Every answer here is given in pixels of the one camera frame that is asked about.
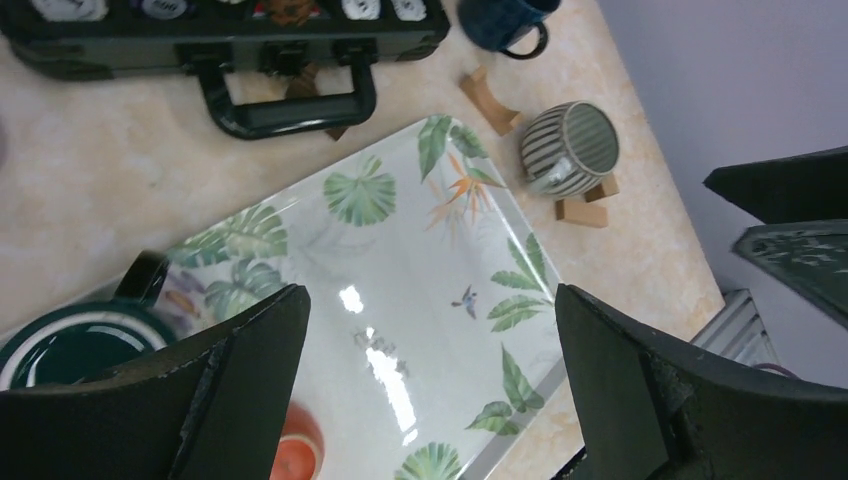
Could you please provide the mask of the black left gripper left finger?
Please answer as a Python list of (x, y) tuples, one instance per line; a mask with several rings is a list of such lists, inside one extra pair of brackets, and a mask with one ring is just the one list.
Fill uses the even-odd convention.
[(311, 299), (290, 285), (77, 385), (1, 395), (5, 479), (266, 479)]

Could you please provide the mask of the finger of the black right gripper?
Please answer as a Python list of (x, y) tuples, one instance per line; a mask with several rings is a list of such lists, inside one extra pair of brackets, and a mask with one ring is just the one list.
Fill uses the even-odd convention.
[(732, 252), (847, 326), (847, 221), (753, 226)]
[(845, 219), (847, 148), (720, 167), (704, 185), (764, 224)]

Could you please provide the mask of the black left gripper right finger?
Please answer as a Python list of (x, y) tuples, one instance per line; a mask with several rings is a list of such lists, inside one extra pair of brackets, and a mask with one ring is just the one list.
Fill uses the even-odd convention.
[(584, 441), (561, 479), (843, 479), (847, 392), (726, 359), (574, 285), (555, 313)]

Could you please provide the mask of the small orange cup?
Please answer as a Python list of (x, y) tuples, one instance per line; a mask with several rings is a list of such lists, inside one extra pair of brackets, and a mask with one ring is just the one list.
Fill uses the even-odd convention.
[(324, 457), (324, 439), (317, 421), (303, 406), (291, 403), (269, 478), (315, 480)]

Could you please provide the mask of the dark teal mug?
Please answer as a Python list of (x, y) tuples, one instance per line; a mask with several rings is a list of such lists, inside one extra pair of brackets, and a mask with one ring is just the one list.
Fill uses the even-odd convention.
[(1, 348), (1, 389), (81, 383), (176, 342), (153, 312), (169, 265), (145, 250), (110, 299), (63, 306), (25, 325)]

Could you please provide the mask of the grey striped ribbed cup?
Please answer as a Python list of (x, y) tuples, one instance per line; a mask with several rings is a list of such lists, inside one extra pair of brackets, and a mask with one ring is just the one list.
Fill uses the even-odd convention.
[(572, 101), (537, 116), (524, 132), (519, 153), (528, 189), (562, 199), (599, 185), (617, 166), (620, 144), (604, 111)]

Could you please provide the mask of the dark blue mug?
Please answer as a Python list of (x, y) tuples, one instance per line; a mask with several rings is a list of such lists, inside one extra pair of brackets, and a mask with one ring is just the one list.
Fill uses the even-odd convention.
[[(477, 47), (514, 60), (531, 60), (547, 48), (550, 34), (544, 21), (560, 5), (560, 0), (461, 0), (457, 17)], [(510, 47), (533, 29), (538, 33), (536, 46), (529, 53), (512, 52)]]

